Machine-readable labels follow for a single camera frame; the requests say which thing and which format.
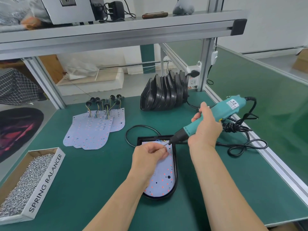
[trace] hand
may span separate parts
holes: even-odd
[[[144,189],[150,184],[156,164],[168,156],[167,148],[159,143],[146,143],[137,146],[133,153],[133,162],[128,177],[134,177],[144,183]]]
[[[203,115],[203,120],[200,122],[197,131],[188,139],[189,147],[213,147],[215,148],[216,141],[222,132],[221,122],[216,122],[211,109],[205,102],[201,103],[199,111]],[[201,117],[201,113],[196,113],[192,118],[192,122]]]

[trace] checkered fabric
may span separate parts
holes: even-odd
[[[38,99],[37,85],[17,69],[0,69],[0,104],[23,105]]]

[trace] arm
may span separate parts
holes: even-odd
[[[238,190],[215,150],[222,131],[206,103],[201,104],[203,121],[188,140],[190,155],[200,183],[206,212],[213,231],[266,230],[261,220]],[[198,119],[196,114],[192,121]]]
[[[139,199],[150,183],[157,162],[167,156],[167,148],[159,143],[147,143],[136,147],[132,168],[126,180],[83,231],[128,230]]]

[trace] electric screwdriver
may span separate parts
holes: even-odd
[[[215,120],[218,122],[219,120],[225,120],[233,114],[238,113],[239,110],[245,106],[245,104],[245,98],[240,97],[240,95],[235,95],[217,103],[214,107],[211,108],[211,111]],[[187,140],[190,136],[196,133],[197,127],[202,120],[203,115],[201,114],[199,119],[176,132],[165,145],[177,144],[181,141]]]

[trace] cardboard box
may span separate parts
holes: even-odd
[[[21,221],[30,221],[35,218],[65,157],[64,152],[59,147],[28,151],[25,157],[21,160],[21,162],[14,169],[14,171],[12,171],[10,176],[6,179],[6,181],[0,188],[0,205],[2,205],[6,197],[16,187],[17,183],[19,182],[19,179],[29,166],[30,162],[38,156],[47,154],[54,154],[54,156],[46,172],[44,173],[37,187],[35,188],[33,194],[29,198],[29,201],[26,203],[25,208],[20,214],[9,217],[0,217],[0,225],[11,224]]]
[[[308,73],[308,49],[303,49],[300,52],[292,68]]]

